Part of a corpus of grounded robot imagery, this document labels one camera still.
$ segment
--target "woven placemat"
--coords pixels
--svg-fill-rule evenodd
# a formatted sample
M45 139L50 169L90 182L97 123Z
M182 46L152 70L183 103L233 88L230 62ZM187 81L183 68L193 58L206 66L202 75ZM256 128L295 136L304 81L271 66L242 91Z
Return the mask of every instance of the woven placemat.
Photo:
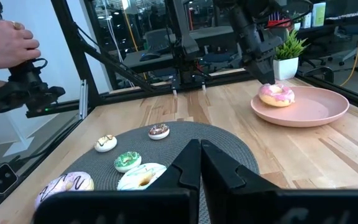
M188 121L165 124L170 127L170 134L165 139L151 140L148 131L152 126L133 129L116 136L117 146L113 150L105 153L90 150L65 172L87 172L94 180L95 190L116 190L122 174L115 170L114 160L120 154L136 151L142 156L143 164L156 162L168 167L191 139L207 139L251 171L259 173L255 157L247 145L228 131L212 125ZM210 223L203 188L200 192L199 223Z

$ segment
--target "ring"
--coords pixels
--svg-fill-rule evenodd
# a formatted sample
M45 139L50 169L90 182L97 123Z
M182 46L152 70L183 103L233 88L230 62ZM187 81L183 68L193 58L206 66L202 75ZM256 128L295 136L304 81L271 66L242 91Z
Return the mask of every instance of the ring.
M15 30L21 30L22 29L22 24L19 23L19 22L14 22L12 21L13 23L13 28L15 28Z

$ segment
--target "white pot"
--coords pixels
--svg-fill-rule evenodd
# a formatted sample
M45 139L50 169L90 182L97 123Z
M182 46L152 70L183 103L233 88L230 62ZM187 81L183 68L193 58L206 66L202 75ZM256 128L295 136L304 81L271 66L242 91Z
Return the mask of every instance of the white pot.
M274 77L277 80L293 78L298 70L298 58L273 61Z
M298 31L299 29L301 29L301 23L297 22L296 24L294 24L293 29L295 29L296 31Z

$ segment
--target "white frosted donut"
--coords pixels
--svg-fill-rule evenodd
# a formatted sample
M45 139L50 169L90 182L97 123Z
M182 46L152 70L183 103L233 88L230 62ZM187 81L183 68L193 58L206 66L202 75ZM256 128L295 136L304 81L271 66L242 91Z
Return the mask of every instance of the white frosted donut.
M144 190L157 180L166 167L157 163L142 164L126 172L119 180L117 190Z
M70 172L51 181L35 199L35 209L48 197L65 191L93 190L93 179L86 172Z
M108 134L99 138L99 140L94 144L94 148L98 152L107 152L116 147L117 139L116 137Z
M125 152L121 154L115 161L114 167L118 172L127 172L142 163L142 156L137 152Z
M149 131L149 137L153 140L160 140L169 135L169 127L166 124L154 125Z
M295 102L294 92L282 84L262 85L259 88L259 98L264 103L277 107L289 106Z

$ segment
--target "wooden table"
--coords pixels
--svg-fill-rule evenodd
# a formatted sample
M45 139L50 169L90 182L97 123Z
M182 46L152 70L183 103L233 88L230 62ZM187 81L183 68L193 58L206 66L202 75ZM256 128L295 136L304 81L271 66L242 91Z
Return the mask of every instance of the wooden table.
M306 85L299 80L286 85ZM0 223L29 223L37 194L105 134L161 121L197 121L223 128L254 153L262 177L281 188L358 188L358 108L316 128L286 128L250 107L257 81L128 101L96 108L0 205Z

